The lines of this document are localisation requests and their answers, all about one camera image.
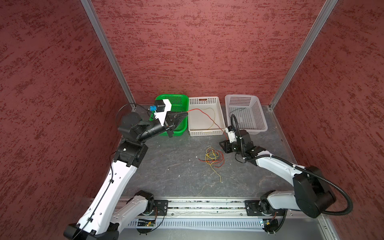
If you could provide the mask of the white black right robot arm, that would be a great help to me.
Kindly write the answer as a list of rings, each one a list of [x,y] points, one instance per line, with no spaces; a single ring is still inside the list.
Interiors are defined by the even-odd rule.
[[[277,210],[301,211],[310,218],[317,218],[336,202],[336,196],[320,178],[321,171],[316,167],[297,166],[275,156],[266,149],[255,146],[246,131],[239,134],[232,128],[225,129],[228,140],[220,142],[225,153],[241,156],[241,163],[250,163],[266,169],[293,186],[291,191],[272,190],[261,196],[259,211],[265,216]]]

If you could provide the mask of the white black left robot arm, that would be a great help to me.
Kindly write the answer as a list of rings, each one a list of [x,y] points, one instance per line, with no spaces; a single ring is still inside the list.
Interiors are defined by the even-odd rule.
[[[119,211],[115,208],[128,182],[144,159],[149,139],[162,133],[173,136],[174,129],[188,116],[187,112],[155,113],[155,119],[145,121],[136,112],[122,117],[119,132],[123,141],[110,161],[108,175],[95,199],[78,220],[64,231],[68,240],[116,240],[121,231],[138,215],[151,213],[154,196],[137,192]]]

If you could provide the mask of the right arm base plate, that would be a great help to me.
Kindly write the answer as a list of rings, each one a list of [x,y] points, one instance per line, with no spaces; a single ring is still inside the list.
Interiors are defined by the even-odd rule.
[[[247,216],[256,216],[256,217],[282,217],[284,215],[284,210],[274,209],[266,200],[246,200],[245,209]]]

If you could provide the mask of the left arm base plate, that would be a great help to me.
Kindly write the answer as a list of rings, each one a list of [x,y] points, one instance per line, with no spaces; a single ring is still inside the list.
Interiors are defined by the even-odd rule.
[[[142,213],[142,216],[166,216],[168,205],[168,200],[149,200],[147,208]]]

